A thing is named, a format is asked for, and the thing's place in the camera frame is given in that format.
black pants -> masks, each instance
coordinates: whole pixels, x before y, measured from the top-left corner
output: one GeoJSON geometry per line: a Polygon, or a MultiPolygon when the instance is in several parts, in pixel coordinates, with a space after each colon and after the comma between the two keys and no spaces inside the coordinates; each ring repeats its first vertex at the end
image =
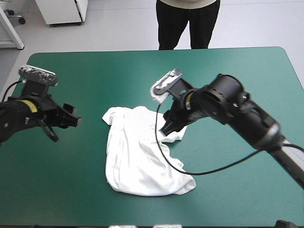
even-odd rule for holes
{"type": "Polygon", "coordinates": [[[191,48],[208,48],[218,18],[220,0],[199,9],[181,9],[156,1],[159,50],[173,50],[190,22],[191,48]]]}

beige top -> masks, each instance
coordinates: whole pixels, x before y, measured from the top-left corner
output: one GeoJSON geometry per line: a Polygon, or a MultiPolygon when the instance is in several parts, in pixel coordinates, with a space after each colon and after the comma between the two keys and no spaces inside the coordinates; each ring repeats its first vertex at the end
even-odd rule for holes
{"type": "Polygon", "coordinates": [[[161,0],[167,5],[182,9],[197,9],[208,6],[216,0],[161,0]]]}

white floor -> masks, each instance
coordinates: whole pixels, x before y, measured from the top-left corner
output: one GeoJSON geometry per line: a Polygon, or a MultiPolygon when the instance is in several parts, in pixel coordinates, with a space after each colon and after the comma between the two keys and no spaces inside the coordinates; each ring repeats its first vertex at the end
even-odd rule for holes
{"type": "MultiPolygon", "coordinates": [[[[14,0],[10,8],[27,20],[15,23],[25,48],[18,56],[0,49],[0,90],[19,78],[18,67],[37,52],[158,49],[155,0],[89,0],[83,25],[56,28],[44,23],[34,0],[14,0]]],[[[265,46],[286,50],[304,86],[304,0],[222,0],[209,48],[265,46]]],[[[188,48],[187,27],[177,49],[188,48]]]]}

black cable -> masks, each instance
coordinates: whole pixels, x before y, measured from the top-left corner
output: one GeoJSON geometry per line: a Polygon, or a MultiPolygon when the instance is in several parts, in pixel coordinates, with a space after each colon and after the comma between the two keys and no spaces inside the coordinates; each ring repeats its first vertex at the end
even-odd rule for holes
{"type": "Polygon", "coordinates": [[[6,94],[8,93],[9,89],[12,88],[14,85],[16,85],[16,84],[18,84],[18,83],[21,83],[21,82],[22,82],[22,80],[19,80],[19,81],[17,81],[17,82],[14,82],[13,84],[11,84],[11,85],[5,90],[4,96],[3,96],[3,98],[2,98],[2,102],[4,102],[5,97],[6,97],[6,94]]]}
{"type": "Polygon", "coordinates": [[[229,164],[229,165],[226,165],[226,166],[224,166],[224,167],[221,167],[221,168],[218,168],[218,169],[215,169],[215,170],[211,170],[211,171],[207,171],[207,172],[185,172],[185,171],[181,171],[181,170],[175,168],[175,167],[168,161],[168,159],[166,158],[166,156],[163,154],[162,149],[161,149],[161,146],[160,146],[160,144],[159,144],[159,142],[158,142],[158,139],[157,139],[157,115],[158,115],[158,113],[159,113],[160,107],[161,107],[161,104],[158,105],[157,111],[156,111],[155,139],[156,139],[158,148],[159,148],[160,151],[161,151],[162,156],[164,157],[164,159],[166,160],[166,162],[167,162],[173,169],[175,169],[177,172],[180,172],[180,173],[183,173],[183,174],[187,174],[187,175],[197,175],[197,176],[215,173],[215,172],[218,172],[218,171],[221,171],[221,170],[225,170],[225,169],[227,169],[227,168],[229,168],[229,167],[232,167],[232,166],[234,166],[234,165],[237,165],[237,164],[239,164],[239,163],[241,163],[241,162],[243,162],[243,161],[245,161],[245,160],[251,158],[252,156],[254,156],[254,155],[256,155],[256,154],[258,154],[258,153],[260,153],[260,152],[262,152],[262,151],[264,150],[264,149],[261,149],[261,150],[255,151],[255,152],[249,154],[248,156],[246,156],[245,158],[243,158],[243,159],[241,159],[241,160],[238,160],[238,161],[236,161],[236,162],[234,162],[234,163],[231,163],[231,164],[229,164]]]}
{"type": "Polygon", "coordinates": [[[295,145],[295,144],[291,144],[291,143],[284,143],[283,146],[285,147],[293,147],[296,148],[300,151],[302,151],[304,153],[304,149],[301,146],[295,145]]]}

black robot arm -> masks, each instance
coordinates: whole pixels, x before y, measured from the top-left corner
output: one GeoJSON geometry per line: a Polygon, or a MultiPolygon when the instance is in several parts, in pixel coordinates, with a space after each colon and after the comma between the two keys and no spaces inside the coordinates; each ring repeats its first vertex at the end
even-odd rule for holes
{"type": "Polygon", "coordinates": [[[219,74],[210,84],[196,89],[174,69],[151,88],[152,97],[160,104],[164,101],[160,96],[169,94],[174,101],[163,115],[166,123],[161,133],[178,132],[198,119],[211,117],[228,124],[253,148],[269,152],[304,189],[304,153],[283,147],[289,142],[281,134],[280,124],[250,99],[235,77],[219,74]]]}
{"type": "Polygon", "coordinates": [[[21,95],[0,103],[0,142],[8,140],[15,132],[36,126],[57,142],[59,138],[52,127],[80,125],[81,117],[75,116],[76,108],[69,104],[61,107],[48,94],[49,86],[57,85],[54,73],[24,65],[19,74],[27,80],[21,95]]]}

